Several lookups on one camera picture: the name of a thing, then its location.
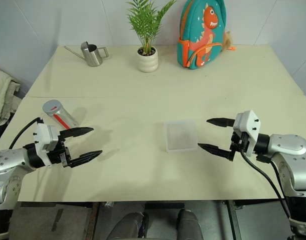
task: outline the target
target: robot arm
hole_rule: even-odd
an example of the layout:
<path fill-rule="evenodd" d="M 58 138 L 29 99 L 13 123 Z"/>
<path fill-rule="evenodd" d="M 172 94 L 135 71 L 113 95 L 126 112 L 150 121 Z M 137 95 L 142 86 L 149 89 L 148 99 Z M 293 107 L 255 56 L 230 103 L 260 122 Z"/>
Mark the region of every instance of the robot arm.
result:
<path fill-rule="evenodd" d="M 23 177 L 44 166 L 62 163 L 63 167 L 77 167 L 91 161 L 101 150 L 88 152 L 71 160 L 65 138 L 84 135 L 93 128 L 76 127 L 57 132 L 54 126 L 38 123 L 34 143 L 19 149 L 0 151 L 0 240 L 8 239 L 12 211 L 16 206 Z"/>
<path fill-rule="evenodd" d="M 306 237 L 306 140 L 298 135 L 260 134 L 261 122 L 253 111 L 239 113 L 236 119 L 212 118 L 209 123 L 233 127 L 230 151 L 210 144 L 198 144 L 211 154 L 233 161 L 236 152 L 272 163 L 285 197 L 291 230 Z"/>

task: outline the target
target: table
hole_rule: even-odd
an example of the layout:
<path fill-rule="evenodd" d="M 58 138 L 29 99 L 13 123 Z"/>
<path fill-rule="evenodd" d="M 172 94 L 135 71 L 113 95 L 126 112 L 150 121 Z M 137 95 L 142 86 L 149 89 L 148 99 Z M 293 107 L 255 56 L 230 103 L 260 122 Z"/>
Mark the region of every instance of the table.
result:
<path fill-rule="evenodd" d="M 55 98 L 81 126 L 95 129 L 65 142 L 73 158 L 100 149 L 103 154 L 76 168 L 62 168 L 58 164 L 28 174 L 23 180 L 19 201 L 276 198 L 266 180 L 238 154 L 230 162 L 200 148 L 167 153 L 164 136 L 165 121 L 193 120 L 200 143 L 228 150 L 232 128 L 217 127 L 205 120 L 235 118 L 237 113 L 252 109 L 262 122 L 261 133 L 298 134 L 306 138 L 306 97 L 270 47 L 241 46 L 235 52 L 224 52 L 209 66 L 194 71 L 178 67 L 176 59 L 171 58 L 174 53 L 162 47 L 161 65 L 150 74 L 131 66 L 127 69 L 127 64 L 121 64 L 125 56 L 116 55 L 117 49 L 109 49 L 114 55 L 106 65 L 90 68 L 59 47 L 48 66 L 65 55 L 69 63 L 62 65 L 72 65 L 71 71 L 76 75 L 91 69 L 97 71 L 101 79 L 87 78 L 83 82 L 89 82 L 82 84 L 78 78 L 73 79 L 74 74 L 68 73 L 72 76 L 71 85 L 68 85 L 70 91 L 62 91 L 53 81 L 65 71 L 55 68 L 56 64 L 49 72 L 52 76 L 48 78 L 50 88 L 44 89 L 46 66 L 29 96 L 23 99 L 0 140 L 0 150 L 8 148 L 18 131 L 33 118 L 40 116 L 45 123 L 57 125 L 42 111 L 43 104 Z M 111 72 L 109 79 L 107 69 L 116 65 L 115 55 L 120 70 Z M 128 72 L 125 78 L 122 78 L 123 72 Z M 68 82 L 65 77 L 58 80 L 63 86 Z M 15 147 L 31 143 L 33 132 L 31 127 Z M 254 157 L 252 161 L 278 185 L 269 165 L 256 162 Z"/>

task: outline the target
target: floor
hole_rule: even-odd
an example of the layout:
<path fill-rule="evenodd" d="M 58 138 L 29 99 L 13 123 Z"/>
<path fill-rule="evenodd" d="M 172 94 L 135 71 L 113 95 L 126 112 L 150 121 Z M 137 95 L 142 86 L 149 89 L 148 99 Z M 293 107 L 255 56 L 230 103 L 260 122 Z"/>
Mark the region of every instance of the floor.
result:
<path fill-rule="evenodd" d="M 227 207 L 222 201 L 182 203 L 197 216 L 205 240 L 233 240 Z M 10 226 L 10 240 L 85 239 L 90 208 L 45 204 L 39 207 L 23 203 L 17 205 Z M 126 214 L 145 211 L 149 215 L 148 238 L 175 240 L 179 202 L 167 204 L 167 207 L 174 208 L 149 206 L 150 209 L 145 209 L 148 207 L 145 202 L 116 202 L 111 208 L 101 206 L 93 239 L 105 240 L 114 225 Z M 236 214 L 243 240 L 286 240 L 292 235 L 279 202 L 244 206 L 236 210 Z"/>

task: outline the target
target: transparent plastic box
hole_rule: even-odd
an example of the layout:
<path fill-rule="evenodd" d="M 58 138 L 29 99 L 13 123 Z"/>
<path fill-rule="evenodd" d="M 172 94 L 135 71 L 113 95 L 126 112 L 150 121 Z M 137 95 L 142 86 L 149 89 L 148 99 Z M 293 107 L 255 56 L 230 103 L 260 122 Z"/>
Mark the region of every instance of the transparent plastic box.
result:
<path fill-rule="evenodd" d="M 167 152 L 191 151 L 197 148 L 198 135 L 194 121 L 166 121 L 164 126 Z"/>

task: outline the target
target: white flower pot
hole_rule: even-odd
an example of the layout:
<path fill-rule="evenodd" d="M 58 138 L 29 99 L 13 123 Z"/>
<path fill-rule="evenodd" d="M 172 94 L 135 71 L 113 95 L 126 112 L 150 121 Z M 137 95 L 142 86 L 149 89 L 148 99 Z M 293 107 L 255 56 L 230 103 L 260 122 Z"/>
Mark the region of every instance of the white flower pot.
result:
<path fill-rule="evenodd" d="M 137 54 L 137 67 L 139 70 L 145 73 L 151 73 L 155 71 L 159 66 L 159 54 L 158 50 L 154 47 L 155 53 L 151 56 L 142 56 L 138 52 Z"/>

